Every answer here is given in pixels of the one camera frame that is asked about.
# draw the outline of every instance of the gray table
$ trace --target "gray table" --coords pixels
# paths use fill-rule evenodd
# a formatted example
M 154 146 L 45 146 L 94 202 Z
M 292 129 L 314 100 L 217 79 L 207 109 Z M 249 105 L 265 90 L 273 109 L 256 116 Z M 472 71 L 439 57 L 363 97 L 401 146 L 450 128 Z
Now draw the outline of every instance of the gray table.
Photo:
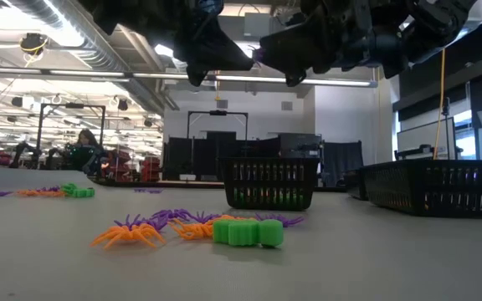
M 0 189 L 74 181 L 66 171 L 0 169 Z M 184 242 L 89 247 L 127 213 L 233 212 L 223 191 L 159 195 L 95 186 L 89 200 L 0 198 L 0 300 L 482 300 L 482 220 L 410 217 L 316 193 L 280 249 Z

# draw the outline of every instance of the green toy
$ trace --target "green toy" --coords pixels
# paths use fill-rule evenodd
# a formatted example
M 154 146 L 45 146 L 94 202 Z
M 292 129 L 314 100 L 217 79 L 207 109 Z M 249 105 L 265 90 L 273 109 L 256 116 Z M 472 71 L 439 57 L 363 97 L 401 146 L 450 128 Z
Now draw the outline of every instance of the green toy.
M 95 195 L 94 188 L 78 188 L 74 183 L 68 183 L 62 185 L 60 188 L 66 196 L 76 197 L 76 198 L 85 198 L 85 197 L 93 197 Z
M 277 220 L 220 220 L 213 224 L 213 241 L 237 247 L 277 247 L 284 241 L 284 227 Z

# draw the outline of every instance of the ceiling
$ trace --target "ceiling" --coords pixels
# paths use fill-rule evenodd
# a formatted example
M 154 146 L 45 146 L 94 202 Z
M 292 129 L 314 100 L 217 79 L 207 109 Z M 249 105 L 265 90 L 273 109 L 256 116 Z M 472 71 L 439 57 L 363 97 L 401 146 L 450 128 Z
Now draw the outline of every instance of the ceiling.
M 149 45 L 141 35 L 118 26 L 113 34 L 107 36 L 95 26 L 88 13 L 83 13 L 85 10 L 75 0 L 65 1 L 73 3 L 83 14 L 85 22 L 88 22 L 92 28 L 94 41 L 99 44 L 105 42 L 105 46 L 113 52 L 116 59 L 125 65 L 127 70 L 184 72 L 184 63 L 176 61 L 168 55 L 159 54 L 155 50 L 156 45 Z M 280 19 L 298 9 L 296 7 L 299 2 L 296 0 L 226 1 L 223 15 L 219 16 L 219 22 L 223 31 L 250 55 L 251 47 L 258 46 L 255 42 L 258 37 L 246 35 L 245 13 L 257 13 L 258 9 L 263 12 L 263 15 L 269 16 L 271 22 L 269 30 L 279 31 L 283 28 L 279 25 L 283 22 Z M 24 38 L 26 33 L 41 33 L 49 38 L 44 52 L 37 59 L 25 54 L 18 46 L 20 39 Z M 83 54 L 84 49 L 80 48 L 78 44 L 61 43 L 66 37 L 61 38 L 57 34 L 59 33 L 55 33 L 39 19 L 31 18 L 16 8 L 0 8 L 0 67 L 91 70 L 91 67 L 81 59 L 82 56 L 77 55 Z M 223 74 L 283 77 L 279 72 L 260 65 L 255 65 L 249 72 L 225 72 Z M 332 70 L 328 74 L 319 75 L 319 78 L 371 80 L 372 71 L 365 68 L 353 69 L 348 73 Z M 162 151 L 160 141 L 162 140 L 163 123 L 161 116 L 164 110 L 177 109 L 175 99 L 173 102 L 169 100 L 169 90 L 187 90 L 197 93 L 198 91 L 216 90 L 217 87 L 220 87 L 225 91 L 253 94 L 258 92 L 296 93 L 302 98 L 310 88 L 309 86 L 288 88 L 284 84 L 243 82 L 221 84 L 208 82 L 202 87 L 196 88 L 187 81 L 168 80 L 163 82 L 156 79 L 138 79 L 138 85 L 140 89 L 132 89 L 131 92 L 128 92 L 127 84 L 107 81 L 107 79 L 80 79 L 78 81 L 75 78 L 29 79 L 22 76 L 16 79 L 0 76 L 0 150 L 6 150 L 21 140 L 26 140 L 31 144 L 36 143 L 38 107 L 41 103 L 104 105 L 107 117 L 105 143 L 107 145 L 125 145 L 136 153 L 145 155 L 147 153 L 160 154 Z M 14 106 L 12 101 L 16 97 L 26 99 L 26 102 L 32 102 L 34 105 Z M 120 99 L 128 99 L 127 111 L 117 109 L 116 104 Z M 100 115 L 98 110 L 68 110 L 63 107 L 58 108 L 57 111 L 58 113 L 52 112 L 44 121 L 45 130 L 43 130 L 41 141 L 44 149 L 52 145 L 62 145 L 65 141 L 76 141 L 76 133 L 82 128 L 98 130 L 100 127 L 100 118 L 97 117 Z M 64 122 L 64 119 L 75 117 L 81 118 L 80 125 L 69 125 L 67 120 Z M 144 126 L 146 118 L 152 119 L 154 123 L 152 127 Z

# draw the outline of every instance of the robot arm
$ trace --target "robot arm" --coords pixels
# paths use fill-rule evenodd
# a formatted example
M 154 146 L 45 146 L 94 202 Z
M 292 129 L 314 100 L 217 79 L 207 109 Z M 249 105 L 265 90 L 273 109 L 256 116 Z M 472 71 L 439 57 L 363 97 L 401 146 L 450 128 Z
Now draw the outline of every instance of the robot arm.
M 260 40 L 254 58 L 295 86 L 306 70 L 384 68 L 387 79 L 453 42 L 476 0 L 302 0 L 305 21 Z M 412 16 L 403 31 L 399 26 Z

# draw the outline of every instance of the whiteboard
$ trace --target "whiteboard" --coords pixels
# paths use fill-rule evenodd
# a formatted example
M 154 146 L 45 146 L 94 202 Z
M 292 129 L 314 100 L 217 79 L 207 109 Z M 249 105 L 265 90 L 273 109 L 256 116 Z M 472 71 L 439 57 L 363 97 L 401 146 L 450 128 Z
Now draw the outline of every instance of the whiteboard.
M 452 118 L 448 118 L 448 133 L 449 133 L 449 145 L 446 139 L 446 122 L 442 120 L 440 122 L 440 137 L 438 138 L 438 158 L 456 159 L 455 156 L 455 125 Z M 427 125 L 412 128 L 410 130 L 404 130 L 397 133 L 397 151 L 410 151 L 417 149 L 420 145 L 436 145 L 436 131 L 438 128 L 438 122 L 433 122 Z

